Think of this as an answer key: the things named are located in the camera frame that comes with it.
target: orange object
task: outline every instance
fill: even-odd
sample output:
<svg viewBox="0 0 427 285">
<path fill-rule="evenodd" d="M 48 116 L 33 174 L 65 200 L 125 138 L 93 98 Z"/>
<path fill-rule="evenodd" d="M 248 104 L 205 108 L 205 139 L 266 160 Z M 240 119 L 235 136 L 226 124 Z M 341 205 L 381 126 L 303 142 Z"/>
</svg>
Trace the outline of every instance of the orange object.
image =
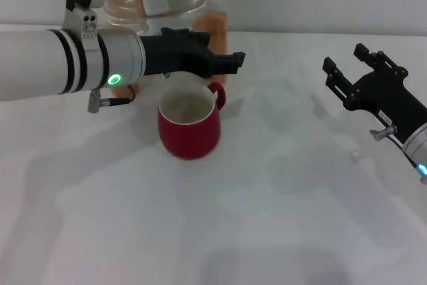
<svg viewBox="0 0 427 285">
<path fill-rule="evenodd" d="M 209 32 L 211 39 L 207 48 L 216 55 L 227 54 L 227 15 L 225 13 L 206 12 L 194 21 L 193 30 Z M 211 80 L 226 83 L 227 75 L 215 75 Z"/>
<path fill-rule="evenodd" d="M 141 90 L 138 85 L 132 85 L 133 90 L 136 94 L 141 93 Z M 132 92 L 127 86 L 113 88 L 113 94 L 116 98 L 132 98 Z"/>
</svg>

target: white tablecloth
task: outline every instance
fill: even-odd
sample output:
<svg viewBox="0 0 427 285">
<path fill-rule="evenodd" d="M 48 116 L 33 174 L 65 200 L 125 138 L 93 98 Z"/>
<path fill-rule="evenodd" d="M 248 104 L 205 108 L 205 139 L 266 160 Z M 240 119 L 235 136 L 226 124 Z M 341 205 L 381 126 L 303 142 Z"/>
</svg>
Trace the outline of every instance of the white tablecloth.
<svg viewBox="0 0 427 285">
<path fill-rule="evenodd" d="M 370 72 L 359 42 L 427 104 L 425 37 L 274 33 L 230 33 L 247 59 L 202 160 L 164 150 L 159 84 L 97 115 L 87 92 L 0 103 L 0 284 L 424 285 L 427 186 L 324 85 L 326 56 Z"/>
</svg>

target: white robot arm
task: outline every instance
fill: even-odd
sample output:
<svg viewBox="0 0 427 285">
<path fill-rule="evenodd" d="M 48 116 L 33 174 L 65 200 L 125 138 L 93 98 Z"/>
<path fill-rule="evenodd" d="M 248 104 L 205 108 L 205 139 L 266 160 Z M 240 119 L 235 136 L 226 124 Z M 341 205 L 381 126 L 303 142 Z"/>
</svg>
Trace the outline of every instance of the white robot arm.
<svg viewBox="0 0 427 285">
<path fill-rule="evenodd" d="M 210 35 L 162 29 L 139 37 L 130 29 L 98 29 L 105 0 L 67 0 L 61 29 L 0 33 L 0 101 L 90 90 L 88 111 L 130 99 L 101 99 L 103 87 L 136 83 L 143 75 L 189 71 L 200 77 L 237 73 L 244 53 L 214 55 Z"/>
</svg>

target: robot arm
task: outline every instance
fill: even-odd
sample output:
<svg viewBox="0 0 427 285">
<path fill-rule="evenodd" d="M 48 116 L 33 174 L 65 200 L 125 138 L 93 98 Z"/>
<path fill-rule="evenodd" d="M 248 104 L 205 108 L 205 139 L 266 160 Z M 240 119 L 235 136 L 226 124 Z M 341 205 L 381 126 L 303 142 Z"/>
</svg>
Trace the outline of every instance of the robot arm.
<svg viewBox="0 0 427 285">
<path fill-rule="evenodd" d="M 328 74 L 326 85 L 341 99 L 347 110 L 365 110 L 372 113 L 386 127 L 371 130 L 376 141 L 393 135 L 392 140 L 409 162 L 422 174 L 427 184 L 427 108 L 405 87 L 408 71 L 397 66 L 385 53 L 370 53 L 361 43 L 354 55 L 373 71 L 351 84 L 329 58 L 323 70 Z"/>
<path fill-rule="evenodd" d="M 89 111 L 130 103 L 101 99 L 103 87 L 137 83 L 144 75 L 188 71 L 200 77 L 237 73 L 245 54 L 214 55 L 209 33 L 162 29 L 139 37 L 130 29 L 98 29 L 104 0 L 67 0 L 61 29 L 0 33 L 0 100 L 90 90 Z"/>
</svg>

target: plastic container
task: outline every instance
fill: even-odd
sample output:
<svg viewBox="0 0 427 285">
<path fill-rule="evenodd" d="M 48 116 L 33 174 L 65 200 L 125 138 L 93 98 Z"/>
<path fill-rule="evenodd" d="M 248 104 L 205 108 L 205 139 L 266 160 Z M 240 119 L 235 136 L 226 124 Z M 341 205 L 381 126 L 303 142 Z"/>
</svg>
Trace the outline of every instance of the plastic container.
<svg viewBox="0 0 427 285">
<path fill-rule="evenodd" d="M 205 12 L 206 0 L 107 0 L 104 11 L 112 27 L 153 35 L 162 27 L 191 28 Z"/>
</svg>

